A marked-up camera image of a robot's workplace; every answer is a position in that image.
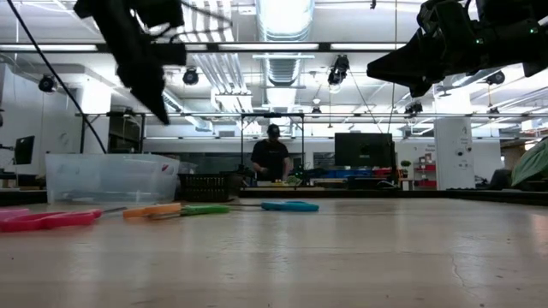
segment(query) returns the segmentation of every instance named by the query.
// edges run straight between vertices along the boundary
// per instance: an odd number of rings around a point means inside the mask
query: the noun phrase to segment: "fluorescent light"
[[[97,51],[94,44],[39,44],[42,51]],[[1,44],[2,52],[36,51],[33,44]]]
[[[537,144],[526,144],[525,145],[525,151],[529,151],[533,149]]]
[[[203,51],[207,50],[206,44],[186,44],[187,51]]]
[[[253,55],[255,60],[267,60],[267,59],[289,59],[289,60],[298,60],[298,59],[314,59],[315,55]]]
[[[192,116],[204,116],[204,117],[240,117],[239,113],[193,113]]]
[[[319,44],[309,43],[250,43],[219,44],[220,50],[317,50]]]
[[[331,50],[395,50],[405,44],[366,43],[366,44],[331,44]]]
[[[152,140],[173,140],[173,139],[179,139],[179,137],[145,137],[145,139],[152,139]]]

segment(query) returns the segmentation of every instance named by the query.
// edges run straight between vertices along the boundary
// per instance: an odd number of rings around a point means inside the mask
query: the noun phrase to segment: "yellow object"
[[[169,213],[176,213],[182,209],[182,205],[180,204],[166,204],[166,205],[154,205],[154,206],[147,206],[142,207],[138,209],[130,209],[125,210],[123,212],[124,218],[135,218],[135,217],[143,217],[151,214],[169,214]]]

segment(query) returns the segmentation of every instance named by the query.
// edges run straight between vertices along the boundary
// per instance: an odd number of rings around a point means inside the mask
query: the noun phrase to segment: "plastic storage container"
[[[48,154],[48,203],[173,201],[179,161],[149,154]]]

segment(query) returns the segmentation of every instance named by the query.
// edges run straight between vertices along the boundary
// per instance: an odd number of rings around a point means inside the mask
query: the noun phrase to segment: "table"
[[[546,207],[434,198],[308,201],[320,212],[251,207],[163,222],[114,215],[86,228],[0,234],[2,307],[548,302]]]

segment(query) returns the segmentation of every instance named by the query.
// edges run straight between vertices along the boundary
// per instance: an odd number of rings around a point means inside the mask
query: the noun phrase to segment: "computer monitor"
[[[391,133],[335,133],[335,165],[392,167]]]
[[[19,138],[15,141],[15,164],[30,164],[33,162],[34,136]]]

